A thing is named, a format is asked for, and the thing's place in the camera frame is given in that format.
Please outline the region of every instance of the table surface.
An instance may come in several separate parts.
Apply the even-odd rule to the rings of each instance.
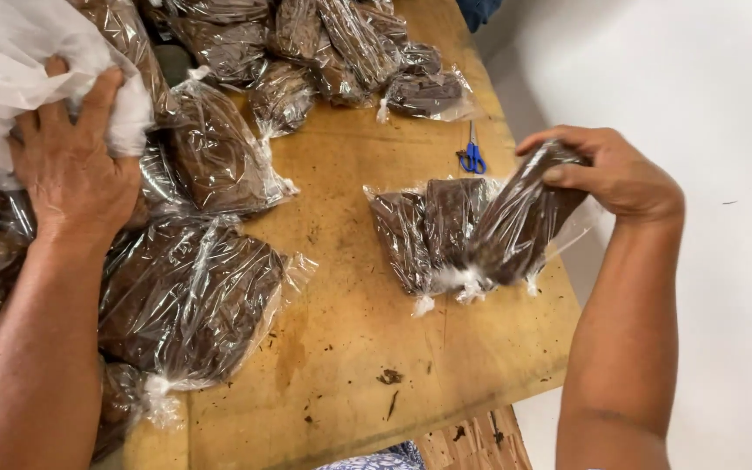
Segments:
[[[463,71],[487,114],[476,124],[489,174],[508,175],[515,143],[456,3],[396,4],[410,37]],[[126,468],[312,468],[561,385],[580,310],[559,258],[536,298],[523,286],[470,306],[442,295],[428,315],[410,317],[413,298],[380,249],[362,185],[463,176],[454,152],[469,124],[375,116],[319,103],[298,132],[272,140],[275,168],[302,193],[246,231],[319,269],[230,385],[178,395],[182,429],[133,429],[118,457]],[[377,381],[383,369],[402,383]]]

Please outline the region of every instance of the forearm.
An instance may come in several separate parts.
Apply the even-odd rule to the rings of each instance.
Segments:
[[[678,368],[683,216],[619,222],[571,346],[562,419],[595,413],[665,438]]]
[[[49,238],[28,250],[0,314],[2,468],[89,464],[100,407],[101,251]]]

